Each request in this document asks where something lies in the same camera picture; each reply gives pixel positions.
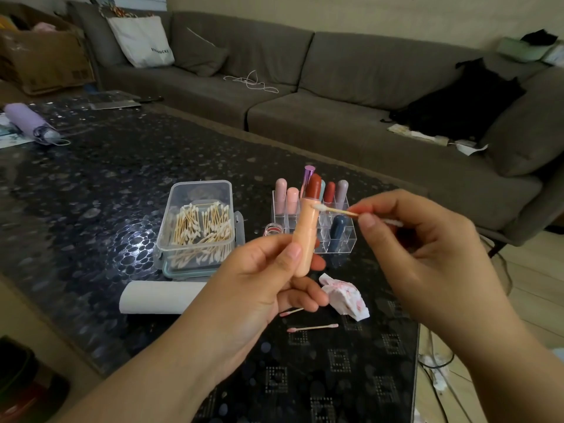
black table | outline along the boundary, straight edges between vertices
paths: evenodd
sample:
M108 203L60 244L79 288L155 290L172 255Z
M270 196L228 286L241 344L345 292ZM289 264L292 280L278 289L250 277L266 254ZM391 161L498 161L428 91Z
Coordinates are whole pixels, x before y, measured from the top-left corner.
M88 102L119 99L123 95L109 92L33 106L72 144L0 150L0 270L103 375L175 320L118 310L129 281L166 281L152 267L151 251L174 183L229 180L248 241L270 222L276 179L300 184L306 164L326 180L347 179L351 202L395 188L179 116L147 108L85 109ZM362 239L339 264L326 272L359 288L370 318L356 323L327 307L275 319L194 421L411 422L419 327ZM289 321L340 327L287 334Z

gray pillow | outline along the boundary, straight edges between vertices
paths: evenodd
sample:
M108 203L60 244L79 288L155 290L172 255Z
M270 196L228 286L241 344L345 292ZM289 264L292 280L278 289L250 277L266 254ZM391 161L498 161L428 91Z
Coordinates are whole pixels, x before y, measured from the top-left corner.
M481 143L498 174L530 174L564 151L564 70L552 67L523 83L525 96L495 121Z
M190 28L174 27L172 49L174 65L200 77L211 77L221 69L229 51L194 33Z
M149 14L159 16L161 18L162 27L165 28L166 38L170 41L171 12L150 12L133 9L123 10L135 13L139 17L149 16ZM116 16L109 8L103 8L102 11L106 17ZM93 6L88 3L79 3L77 1L68 1L68 12L74 24L81 27L84 31L98 63L106 68L115 65L127 65L129 63L119 44L117 44L117 40L108 25L108 21L103 18L98 11L98 6Z

pink-stained cotton swab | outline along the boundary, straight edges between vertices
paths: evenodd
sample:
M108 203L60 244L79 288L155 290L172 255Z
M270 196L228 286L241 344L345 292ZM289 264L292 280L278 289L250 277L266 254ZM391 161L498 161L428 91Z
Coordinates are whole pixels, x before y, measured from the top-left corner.
M292 310L290 312L282 312L282 313L280 313L280 317L283 318L285 316L291 315L292 313L299 312L300 310L303 310L303 307L297 308L296 310Z
M322 327L305 327L305 328L288 328L286 332L298 332L298 331L306 331L309 329L321 329L321 328L338 328L339 324L331 324L331 325L323 325Z

clear plastic tray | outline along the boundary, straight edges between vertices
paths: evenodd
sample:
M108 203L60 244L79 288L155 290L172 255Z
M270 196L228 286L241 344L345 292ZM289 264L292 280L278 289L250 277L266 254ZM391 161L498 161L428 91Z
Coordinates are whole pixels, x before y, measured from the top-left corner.
M221 241L201 242L205 237L203 214L213 208L216 202L219 202L220 205L219 213L221 213L221 205L229 206L226 209L227 221L225 221L225 228L229 228L229 233ZM194 222L194 226L199 227L200 237L194 238L192 240L194 243L179 245L176 242L177 236L175 236L175 232L178 231L177 215L183 206L190 204L195 207L194 213L197 211L198 223ZM155 246L159 256L153 260L153 264L163 269L167 277L189 277L187 273L191 272L194 273L194 276L204 276L213 273L234 247L235 216L231 183L219 180L174 184L170 189L169 200Z
M349 208L349 201L345 197L342 204L326 203L328 207L336 209L347 210ZM275 208L280 209L280 213L275 213ZM333 219L338 215L334 212L322 211L319 213L317 235L319 239L319 246L315 249L316 254L350 254L356 244L356 231L352 219L348 216L346 218L345 230L339 239L331 239L329 236ZM274 191L272 192L272 209L271 220L273 223L279 224L284 228L284 233L293 233L296 229L296 224L300 218L300 202L297 203L297 211L295 214L288 213L288 206L285 202L277 203L274 201ZM334 252L329 252L329 248L335 248Z

white starbucks tote bag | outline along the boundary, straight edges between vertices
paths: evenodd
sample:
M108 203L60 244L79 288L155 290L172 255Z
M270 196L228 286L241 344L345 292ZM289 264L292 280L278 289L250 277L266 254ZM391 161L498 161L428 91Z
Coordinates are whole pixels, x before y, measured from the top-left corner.
M135 68L167 66L174 63L159 16L107 18L125 57Z

